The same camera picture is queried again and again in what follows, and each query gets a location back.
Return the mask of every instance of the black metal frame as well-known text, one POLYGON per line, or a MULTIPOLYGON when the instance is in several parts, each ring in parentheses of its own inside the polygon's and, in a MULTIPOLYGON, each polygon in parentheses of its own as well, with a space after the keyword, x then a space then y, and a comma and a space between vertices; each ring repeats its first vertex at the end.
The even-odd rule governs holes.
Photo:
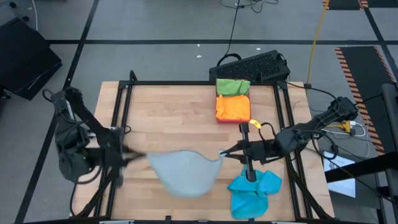
MULTIPOLYGON (((124 102, 124 109, 123 109, 123 115, 121 118, 121 127, 125 129, 126 128, 126 123, 127 123, 127 116, 129 112, 129 105, 130 105, 130 100, 132 96, 132 88, 134 85, 215 85, 215 82, 211 81, 138 81, 134 72, 130 72, 130 80, 127 81, 119 81, 118 85, 118 92, 116 94, 116 101, 114 105, 114 110, 113 110, 113 117, 111 121, 112 126, 116 126, 117 120, 118 120, 118 114, 120 110, 120 104, 122 100, 122 93, 124 89, 127 88, 127 94, 126 94, 126 99, 124 102)), ((251 85, 257 86, 272 86, 274 89, 274 95, 275 95, 275 103, 276 103, 276 108, 277 108, 277 114, 278 114, 278 120, 279 120, 279 126, 281 129, 285 128, 285 119, 284 115, 282 112, 282 104, 281 104, 281 99, 279 95, 279 89, 282 90, 282 93, 284 95, 284 101, 286 105, 286 110, 287 110, 287 118, 289 121, 289 126, 294 125, 294 117, 293 117, 293 111, 292 107, 290 104, 290 97, 289 97, 289 92, 287 91, 287 86, 286 84, 281 84, 281 83, 276 83, 276 82, 262 82, 262 83, 251 83, 251 85)), ((295 152, 295 157, 296 157, 296 163, 297 163, 297 170, 298 174, 305 184, 305 173, 303 169, 303 164, 302 164, 302 158, 300 156, 299 152, 295 152)), ((291 162, 291 157, 290 155, 286 156, 285 158, 286 162, 291 162)), ((102 173, 101 179, 100 179, 100 184, 104 182, 105 178, 105 172, 102 173)), ((114 179, 111 182, 111 186, 109 189, 109 197, 108 201, 106 202, 106 213, 105 216, 100 216, 100 210, 101 210, 101 204, 102 204, 102 198, 100 198, 96 204, 95 210, 93 217, 87 217, 87 218, 69 218, 66 220, 49 220, 49 221, 44 221, 44 222, 33 222, 33 223, 43 223, 43 224, 53 224, 53 223, 99 223, 103 221, 110 221, 111 219, 111 214, 113 210, 113 203, 114 203, 114 196, 116 193, 116 179, 114 179)), ((297 190, 296 190, 296 183, 293 181, 293 179, 289 176, 289 187, 290 187, 290 193, 291 193, 291 198, 292 198, 292 204, 293 204, 293 210, 294 210, 294 216, 295 216, 295 221, 296 222, 305 222, 305 223, 330 223, 330 224, 355 224, 355 222, 342 222, 339 220, 325 220, 325 219, 314 219, 312 216, 312 208, 307 200, 307 198, 304 197, 303 195, 303 201, 305 205, 305 214, 306 217, 302 217, 300 214, 300 205, 299 205, 299 199, 297 197, 297 190)), ((260 221, 255 221, 253 219, 247 220, 247 221, 211 221, 211 220, 187 220, 187 221, 174 221, 172 220, 172 217, 166 216, 165 220, 134 220, 134 223, 214 223, 214 224, 219 224, 219 223, 273 223, 273 222, 260 222, 260 221)))

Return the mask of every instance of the wooden tabletop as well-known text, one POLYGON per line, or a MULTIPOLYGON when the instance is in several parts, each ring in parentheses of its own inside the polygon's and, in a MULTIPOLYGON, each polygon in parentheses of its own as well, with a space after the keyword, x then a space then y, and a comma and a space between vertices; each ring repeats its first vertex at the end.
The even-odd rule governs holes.
MULTIPOLYGON (((103 126, 111 125, 118 82, 103 82, 99 93, 95 117, 103 126)), ((305 91, 289 86, 289 96, 296 123, 311 119, 305 91)), ((251 86, 252 118, 260 123, 269 122, 279 130, 274 91, 271 86, 251 86)), ((119 125, 124 102, 119 112, 119 125)), ((242 138, 237 124, 219 124, 215 119, 215 86, 137 85, 132 88, 127 125, 132 132, 124 143, 139 151, 172 151, 193 149, 209 159, 217 159, 220 149, 227 149, 242 138)), ((260 140, 257 129, 251 126, 249 139, 260 140)), ((266 139, 273 138, 271 130, 262 128, 266 139)), ((301 153, 307 187, 317 202, 334 216, 330 195, 319 155, 304 150, 301 153)), ((169 195, 158 180, 147 159, 128 165, 123 171, 124 183, 117 189, 112 219, 164 220, 234 220, 231 216, 231 193, 227 186, 240 174, 243 166, 234 159, 225 158, 214 187, 198 198, 177 198, 169 195)), ((282 179, 279 193, 270 195, 267 212, 256 220, 293 221, 294 213, 289 180, 284 159, 254 168, 271 170, 282 179)), ((78 185, 73 209, 78 213, 97 189, 99 180, 78 185)), ((297 188, 301 216, 305 217, 302 194, 297 188)), ((104 214, 108 191, 104 193, 101 214, 104 214)))

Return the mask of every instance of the orange and black tape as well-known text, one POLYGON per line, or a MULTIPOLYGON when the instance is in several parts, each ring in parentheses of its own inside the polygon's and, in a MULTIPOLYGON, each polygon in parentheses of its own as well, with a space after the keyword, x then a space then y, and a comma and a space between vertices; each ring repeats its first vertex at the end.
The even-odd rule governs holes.
POLYGON ((380 61, 384 65, 384 68, 386 69, 387 74, 390 76, 391 81, 396 82, 394 76, 392 75, 392 73, 390 72, 390 70, 387 67, 386 62, 384 61, 383 56, 381 56, 379 49, 376 46, 374 46, 374 49, 376 50, 376 53, 379 55, 380 61))
POLYGON ((326 6, 326 2, 327 2, 327 0, 322 0, 322 5, 323 5, 323 7, 326 6))
POLYGON ((358 0, 358 4, 359 4, 360 9, 369 7, 368 0, 358 0))
POLYGON ((362 116, 364 123, 366 126, 368 126, 368 134, 369 134, 369 139, 373 143, 377 154, 383 155, 385 154, 383 145, 379 139, 379 135, 376 132, 376 129, 373 126, 371 117, 369 116, 368 110, 366 109, 366 106, 362 103, 363 99, 361 94, 359 93, 359 90, 355 84, 355 79, 353 75, 351 74, 351 70, 348 67, 347 61, 344 58, 343 52, 339 47, 335 48, 335 52, 337 54, 338 61, 340 63, 341 69, 343 69, 344 76, 346 77, 347 83, 349 88, 351 89, 351 92, 353 94, 355 102, 357 102, 357 107, 360 115, 362 116))

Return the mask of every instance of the yellow cable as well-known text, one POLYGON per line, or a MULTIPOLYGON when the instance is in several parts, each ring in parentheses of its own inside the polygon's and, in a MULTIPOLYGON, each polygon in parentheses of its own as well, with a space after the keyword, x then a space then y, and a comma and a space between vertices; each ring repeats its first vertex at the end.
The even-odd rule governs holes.
POLYGON ((319 32, 321 31, 321 25, 322 25, 322 22, 323 22, 323 18, 325 18, 326 10, 327 10, 327 8, 328 8, 328 6, 329 6, 329 1, 330 1, 330 0, 327 0, 327 1, 326 1, 325 7, 323 8, 323 12, 322 12, 322 16, 321 16, 321 21, 319 21, 318 30, 317 30, 317 33, 315 34, 315 38, 314 38, 313 43, 312 43, 311 56, 310 56, 310 65, 308 66, 307 84, 310 83, 311 71, 312 71, 311 67, 312 67, 313 52, 314 52, 315 46, 316 46, 316 44, 317 44, 317 39, 318 39, 318 36, 319 36, 319 32))

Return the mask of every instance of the light blue cloth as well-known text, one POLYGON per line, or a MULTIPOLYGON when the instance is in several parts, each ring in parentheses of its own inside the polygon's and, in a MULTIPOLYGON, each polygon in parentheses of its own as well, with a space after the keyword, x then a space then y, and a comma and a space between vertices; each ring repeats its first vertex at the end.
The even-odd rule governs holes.
POLYGON ((235 219, 256 218, 268 209, 267 194, 276 194, 282 184, 282 179, 273 172, 265 173, 255 170, 256 181, 250 182, 246 178, 244 166, 241 175, 237 176, 228 186, 231 192, 231 213, 235 219))

